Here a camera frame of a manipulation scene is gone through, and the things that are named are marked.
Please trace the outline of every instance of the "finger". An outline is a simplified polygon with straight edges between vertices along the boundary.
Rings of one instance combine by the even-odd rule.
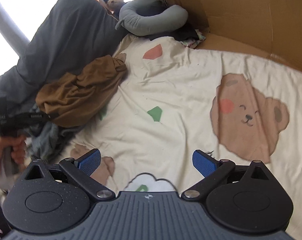
[[[24,163],[24,157],[16,158],[16,159],[14,159],[14,161],[15,161],[16,164],[23,164]]]
[[[20,145],[23,141],[26,140],[26,136],[25,135],[21,135],[17,138],[14,137],[0,137],[0,149],[2,148],[6,148],[9,146],[18,146]]]
[[[12,158],[20,157],[20,156],[24,156],[24,155],[25,155],[25,150],[24,149],[19,149],[17,151],[11,152]]]
[[[25,147],[26,147],[26,143],[25,141],[22,141],[18,146],[13,147],[13,151],[16,152],[20,149],[25,149]]]

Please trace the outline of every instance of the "green shape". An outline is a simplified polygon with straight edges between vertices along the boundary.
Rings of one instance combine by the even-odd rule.
[[[104,107],[102,107],[99,111],[99,117],[100,117],[100,121],[103,120],[103,118],[107,115],[107,105],[105,105]]]
[[[153,118],[153,121],[160,122],[162,109],[158,106],[152,108],[151,110],[147,111],[147,113]]]
[[[140,187],[138,187],[138,189],[135,192],[147,192],[148,191],[148,187],[146,185],[141,185]]]

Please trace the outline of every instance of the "blue gripper pad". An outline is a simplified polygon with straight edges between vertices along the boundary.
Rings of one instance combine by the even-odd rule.
[[[194,151],[192,155],[193,166],[202,174],[204,177],[208,177],[218,168],[218,161],[210,157],[209,155],[205,157],[206,153]]]
[[[101,153],[93,149],[74,161],[74,165],[90,176],[101,164]]]

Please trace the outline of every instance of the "metal screw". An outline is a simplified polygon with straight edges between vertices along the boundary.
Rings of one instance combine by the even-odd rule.
[[[111,197],[112,196],[112,192],[110,190],[107,189],[103,189],[97,192],[97,196],[99,198],[107,198],[107,197]]]
[[[187,190],[184,192],[184,195],[187,197],[187,198],[196,198],[196,197],[199,197],[200,196],[200,193],[196,190]]]

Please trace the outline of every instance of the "pink cheek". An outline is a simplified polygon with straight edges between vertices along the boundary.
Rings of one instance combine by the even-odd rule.
[[[234,103],[229,99],[221,99],[219,101],[219,109],[223,114],[230,114],[234,109]]]

